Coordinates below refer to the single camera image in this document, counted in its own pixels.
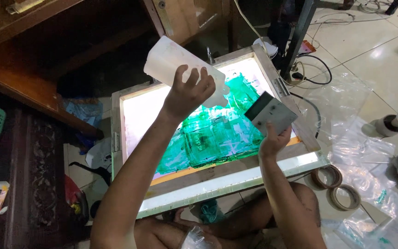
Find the forearm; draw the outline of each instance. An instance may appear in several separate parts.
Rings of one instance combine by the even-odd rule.
[[[325,248],[320,229],[294,194],[275,159],[263,159],[261,172],[277,227],[287,248]]]
[[[133,231],[139,208],[178,125],[158,115],[104,195],[92,235],[123,241]]]

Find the green cloth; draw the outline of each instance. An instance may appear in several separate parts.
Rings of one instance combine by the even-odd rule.
[[[200,209],[202,213],[199,215],[199,218],[203,224],[216,223],[225,218],[225,215],[219,208],[216,199],[202,202]]]

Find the tile floor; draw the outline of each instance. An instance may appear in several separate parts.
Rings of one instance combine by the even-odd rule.
[[[351,20],[347,14],[327,14],[338,13],[333,9],[318,8],[312,22],[316,20],[324,21],[329,18]],[[370,20],[386,17],[383,14],[365,14],[358,8],[358,3],[347,13],[355,15],[355,20]],[[317,40],[320,44],[317,52],[313,55],[321,58],[331,69],[333,75],[348,74],[353,80],[363,82],[372,88],[372,92],[364,99],[363,105],[357,110],[358,116],[366,122],[379,119],[387,114],[395,114],[398,111],[398,9],[396,14],[385,20],[357,22],[348,25],[318,24],[310,25],[307,40]],[[306,76],[314,81],[323,82],[328,80],[329,75],[324,66],[312,58],[301,58],[305,65]],[[299,87],[294,87],[291,92],[305,95],[318,88],[309,82],[303,82]],[[105,119],[111,116],[110,98],[100,99],[104,104]],[[105,125],[105,134],[108,136],[109,127]],[[396,145],[398,154],[398,135],[395,137],[384,138],[384,141]],[[64,146],[66,165],[68,162],[78,161],[85,163],[84,156],[79,156],[77,148],[66,144]],[[96,184],[99,177],[91,173],[80,170],[78,167],[66,168],[68,174],[75,183],[87,192],[90,201],[100,199],[101,193],[93,193],[92,185]],[[309,176],[295,177],[293,180],[306,184],[315,189],[318,196],[321,217],[341,220],[348,217],[351,212],[338,211],[333,208],[326,197],[326,190],[316,190],[312,186]],[[237,194],[225,196],[218,199],[218,205],[224,213],[240,207],[253,198],[253,194],[262,192],[262,187],[242,191]],[[385,219],[385,215],[368,203],[363,204],[372,218],[377,222]],[[198,221],[198,207],[193,206],[191,210],[186,208],[182,213],[182,218]],[[88,248],[89,241],[82,242],[77,248]]]

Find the finger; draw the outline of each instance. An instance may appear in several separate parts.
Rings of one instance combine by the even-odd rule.
[[[276,138],[276,130],[274,129],[274,125],[272,122],[267,122],[265,125],[267,127],[267,138]]]
[[[203,92],[204,101],[208,99],[213,93],[216,91],[216,84],[214,83],[214,79],[211,75],[208,75],[208,85],[205,91]]]
[[[290,138],[291,137],[291,126],[289,126],[286,130],[284,130],[283,132],[281,132],[279,134],[279,136],[283,136],[284,138]]]
[[[177,69],[176,72],[174,73],[174,81],[173,81],[173,86],[177,86],[182,82],[182,75],[185,73],[185,71],[188,69],[188,65],[180,65]]]
[[[197,68],[191,69],[190,77],[188,78],[187,82],[185,82],[185,87],[193,88],[196,86],[196,83],[199,79],[199,72]]]
[[[201,68],[200,70],[200,81],[197,84],[196,88],[200,93],[203,93],[209,84],[210,78],[208,77],[208,72],[205,67]]]

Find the green emulsion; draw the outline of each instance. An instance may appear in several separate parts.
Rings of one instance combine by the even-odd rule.
[[[256,155],[263,135],[244,116],[259,98],[256,89],[240,74],[227,79],[226,107],[200,106],[176,130],[156,172],[161,175],[222,164]]]

